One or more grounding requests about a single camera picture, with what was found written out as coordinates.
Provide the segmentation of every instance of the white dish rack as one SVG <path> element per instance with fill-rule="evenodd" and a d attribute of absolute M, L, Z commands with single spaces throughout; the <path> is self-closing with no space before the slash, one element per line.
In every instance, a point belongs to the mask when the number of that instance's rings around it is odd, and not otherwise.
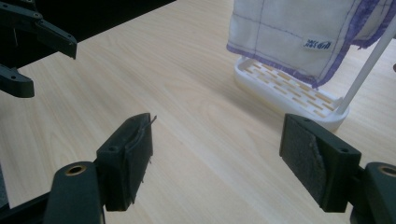
<path fill-rule="evenodd" d="M 260 97 L 276 111 L 312 119 L 335 131 L 347 117 L 350 102 L 394 36 L 396 18 L 378 41 L 345 97 L 337 98 L 325 91 L 314 90 L 292 76 L 246 57 L 235 63 L 235 80 L 242 89 Z"/>

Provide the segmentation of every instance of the wooden table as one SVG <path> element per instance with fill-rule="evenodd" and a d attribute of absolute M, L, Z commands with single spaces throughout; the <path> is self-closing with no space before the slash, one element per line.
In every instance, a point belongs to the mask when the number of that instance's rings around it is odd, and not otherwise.
<path fill-rule="evenodd" d="M 33 99 L 0 92 L 0 158 L 11 206 L 150 112 L 154 156 L 136 203 L 108 223 L 348 223 L 326 214 L 278 155 L 283 116 L 240 90 L 225 49 L 232 0 L 178 0 L 20 72 Z M 370 49 L 352 48 L 324 89 L 343 96 Z M 396 163 L 392 41 L 336 134 L 369 161 Z"/>

